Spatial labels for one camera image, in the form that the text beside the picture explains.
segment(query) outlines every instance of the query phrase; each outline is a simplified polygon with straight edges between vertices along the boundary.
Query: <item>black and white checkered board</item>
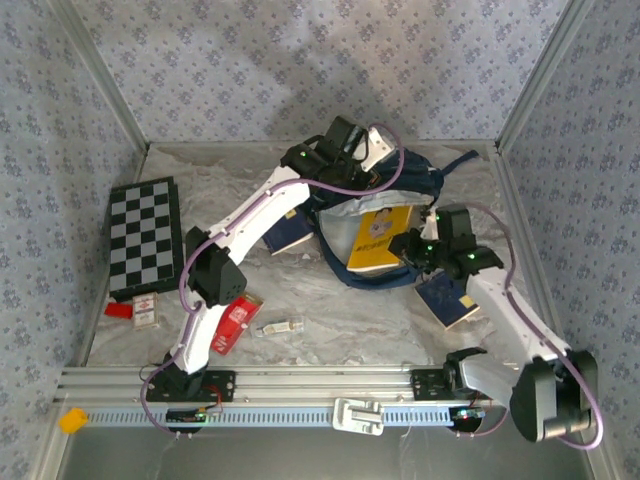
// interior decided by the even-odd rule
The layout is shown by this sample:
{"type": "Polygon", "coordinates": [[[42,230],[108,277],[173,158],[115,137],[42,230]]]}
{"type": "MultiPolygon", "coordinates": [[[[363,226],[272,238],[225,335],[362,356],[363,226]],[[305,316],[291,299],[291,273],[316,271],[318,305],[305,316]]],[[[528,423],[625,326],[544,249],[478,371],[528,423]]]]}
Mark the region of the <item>black and white checkered board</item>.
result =
{"type": "Polygon", "coordinates": [[[173,178],[115,188],[110,204],[111,296],[122,301],[177,289],[184,259],[173,178]]]}

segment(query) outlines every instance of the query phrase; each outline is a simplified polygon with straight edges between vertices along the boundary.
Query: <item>red packet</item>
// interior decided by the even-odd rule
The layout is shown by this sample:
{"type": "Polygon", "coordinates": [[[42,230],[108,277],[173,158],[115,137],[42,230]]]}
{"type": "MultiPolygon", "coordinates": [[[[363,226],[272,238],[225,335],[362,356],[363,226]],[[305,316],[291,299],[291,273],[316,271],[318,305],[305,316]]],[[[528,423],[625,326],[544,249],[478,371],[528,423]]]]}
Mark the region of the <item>red packet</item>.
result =
{"type": "Polygon", "coordinates": [[[260,297],[247,292],[231,303],[220,319],[216,334],[211,342],[211,350],[220,355],[229,353],[242,332],[249,327],[249,322],[256,316],[262,303],[260,297]]]}

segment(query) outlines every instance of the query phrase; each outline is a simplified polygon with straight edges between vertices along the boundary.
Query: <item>yellow object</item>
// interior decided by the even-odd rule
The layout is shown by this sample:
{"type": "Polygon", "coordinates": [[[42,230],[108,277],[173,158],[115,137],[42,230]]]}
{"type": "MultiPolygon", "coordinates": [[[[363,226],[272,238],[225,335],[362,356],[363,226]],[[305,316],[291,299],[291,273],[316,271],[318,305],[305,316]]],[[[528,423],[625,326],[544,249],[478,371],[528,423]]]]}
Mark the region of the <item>yellow object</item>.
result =
{"type": "Polygon", "coordinates": [[[60,419],[58,425],[60,430],[71,435],[80,430],[88,421],[87,412],[81,408],[72,408],[69,413],[60,419]]]}
{"type": "Polygon", "coordinates": [[[465,295],[464,297],[460,297],[460,303],[464,305],[464,308],[471,308],[475,304],[475,302],[471,299],[469,295],[465,295]]]}
{"type": "Polygon", "coordinates": [[[410,216],[410,206],[365,213],[347,262],[347,270],[372,272],[400,265],[400,259],[387,247],[394,235],[407,231],[410,216]]]}

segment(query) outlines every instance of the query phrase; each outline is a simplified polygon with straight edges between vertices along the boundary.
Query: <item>blue patterned wallpaper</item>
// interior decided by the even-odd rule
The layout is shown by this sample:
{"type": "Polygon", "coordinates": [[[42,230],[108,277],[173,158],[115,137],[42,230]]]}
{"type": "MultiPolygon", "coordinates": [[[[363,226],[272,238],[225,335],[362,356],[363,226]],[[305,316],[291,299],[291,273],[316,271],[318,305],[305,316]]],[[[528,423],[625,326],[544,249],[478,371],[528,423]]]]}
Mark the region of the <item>blue patterned wallpaper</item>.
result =
{"type": "Polygon", "coordinates": [[[640,478],[640,3],[596,0],[507,153],[568,340],[640,478]]]}
{"type": "Polygon", "coordinates": [[[98,295],[112,185],[138,162],[44,0],[0,5],[0,478],[30,468],[98,295]]]}
{"type": "Polygon", "coordinates": [[[567,0],[73,0],[147,138],[495,138],[567,0]]]}

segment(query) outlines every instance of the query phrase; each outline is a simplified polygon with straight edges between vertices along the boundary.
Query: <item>blue book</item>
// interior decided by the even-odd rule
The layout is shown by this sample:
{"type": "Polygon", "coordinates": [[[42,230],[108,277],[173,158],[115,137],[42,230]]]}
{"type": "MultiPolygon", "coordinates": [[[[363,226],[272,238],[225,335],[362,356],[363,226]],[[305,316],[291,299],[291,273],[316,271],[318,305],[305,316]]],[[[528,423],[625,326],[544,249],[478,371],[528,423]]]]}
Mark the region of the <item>blue book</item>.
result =
{"type": "Polygon", "coordinates": [[[313,229],[297,208],[289,211],[262,236],[271,255],[284,252],[313,237],[313,229]]]}
{"type": "Polygon", "coordinates": [[[445,272],[416,287],[416,292],[445,330],[478,310],[478,305],[445,272]]]}

